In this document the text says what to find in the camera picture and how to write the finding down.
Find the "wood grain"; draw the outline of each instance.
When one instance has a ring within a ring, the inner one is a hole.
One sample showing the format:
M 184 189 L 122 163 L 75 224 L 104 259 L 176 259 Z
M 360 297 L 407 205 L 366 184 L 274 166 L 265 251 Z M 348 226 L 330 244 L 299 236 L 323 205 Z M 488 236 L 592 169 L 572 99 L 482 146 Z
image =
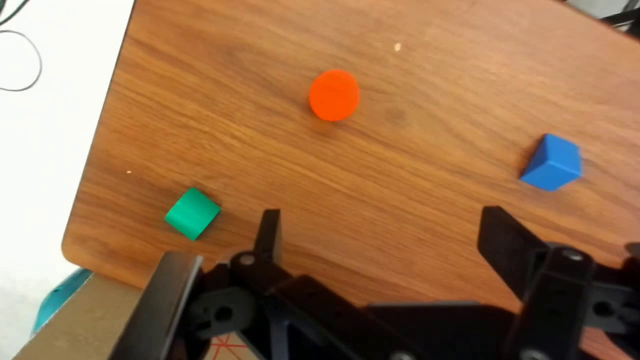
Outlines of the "wood grain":
M 640 234 L 637 63 L 546 0 L 138 0 L 63 254 L 143 285 L 161 251 L 226 259 L 282 207 L 284 265 L 358 303 L 516 309 L 475 251 L 480 207 L 617 264 Z M 305 108 L 325 67 L 361 85 L 343 124 Z M 544 132 L 584 156 L 556 194 L 517 181 Z M 187 185 L 221 203 L 198 242 L 161 221 Z

